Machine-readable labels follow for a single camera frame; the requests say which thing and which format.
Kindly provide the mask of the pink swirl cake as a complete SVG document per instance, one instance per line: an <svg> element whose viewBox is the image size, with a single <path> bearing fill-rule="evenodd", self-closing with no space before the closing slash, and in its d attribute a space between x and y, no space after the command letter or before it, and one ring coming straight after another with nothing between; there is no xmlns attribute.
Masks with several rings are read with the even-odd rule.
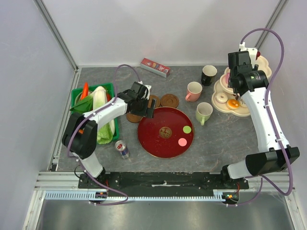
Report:
<svg viewBox="0 0 307 230"><path fill-rule="evenodd" d="M225 75L225 83L228 84L230 78L230 73L226 73Z"/></svg>

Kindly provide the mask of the dark red round tray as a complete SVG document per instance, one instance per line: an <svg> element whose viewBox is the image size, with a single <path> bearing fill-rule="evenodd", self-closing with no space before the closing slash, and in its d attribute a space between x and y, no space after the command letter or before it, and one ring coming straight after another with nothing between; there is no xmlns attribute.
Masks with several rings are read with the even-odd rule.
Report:
<svg viewBox="0 0 307 230"><path fill-rule="evenodd" d="M153 118L142 118L138 124L138 140L141 146L151 155L170 159L183 154L192 144L194 127L189 117L172 107L158 107ZM184 126L190 126L192 132L185 134ZM185 138L187 145L179 146L178 140Z"/></svg>

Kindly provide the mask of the orange glazed donut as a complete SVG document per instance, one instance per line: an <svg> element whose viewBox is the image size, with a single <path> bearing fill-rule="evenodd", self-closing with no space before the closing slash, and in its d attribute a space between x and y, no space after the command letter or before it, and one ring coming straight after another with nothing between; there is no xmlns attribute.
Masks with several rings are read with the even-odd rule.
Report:
<svg viewBox="0 0 307 230"><path fill-rule="evenodd" d="M226 102L226 106L230 110L236 110L236 109L238 109L240 107L240 103L239 103L239 101L237 101L235 99L229 99Z"/></svg>

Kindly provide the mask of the white ring donut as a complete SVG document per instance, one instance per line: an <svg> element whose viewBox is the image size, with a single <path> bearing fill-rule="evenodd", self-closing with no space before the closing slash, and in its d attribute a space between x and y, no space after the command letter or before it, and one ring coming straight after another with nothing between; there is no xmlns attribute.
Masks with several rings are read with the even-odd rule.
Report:
<svg viewBox="0 0 307 230"><path fill-rule="evenodd" d="M228 101L228 96L223 92L219 92L216 94L215 100L217 101L217 103L225 104Z"/></svg>

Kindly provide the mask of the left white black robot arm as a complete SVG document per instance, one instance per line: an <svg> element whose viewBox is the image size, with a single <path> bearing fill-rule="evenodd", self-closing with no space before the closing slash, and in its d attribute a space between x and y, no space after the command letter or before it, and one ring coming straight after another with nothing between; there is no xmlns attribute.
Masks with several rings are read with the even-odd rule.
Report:
<svg viewBox="0 0 307 230"><path fill-rule="evenodd" d="M72 113L62 137L62 144L72 157L80 161L80 165L90 176L89 183L95 188L101 188L106 182L105 169L95 154L98 130L111 120L131 113L141 117L153 118L156 101L148 106L150 85L141 81L134 82L132 87L117 95L91 112Z"/></svg>

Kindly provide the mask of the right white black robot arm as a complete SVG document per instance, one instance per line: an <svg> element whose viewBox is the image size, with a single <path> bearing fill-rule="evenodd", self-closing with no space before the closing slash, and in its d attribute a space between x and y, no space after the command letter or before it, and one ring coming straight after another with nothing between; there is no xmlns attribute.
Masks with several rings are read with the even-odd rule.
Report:
<svg viewBox="0 0 307 230"><path fill-rule="evenodd" d="M228 85L247 105L257 134L259 152L244 160L225 165L220 184L232 188L237 179L262 176L289 169L300 156L297 147L291 147L278 123L269 92L269 81L264 71L251 63L248 51L228 54L230 77Z"/></svg>

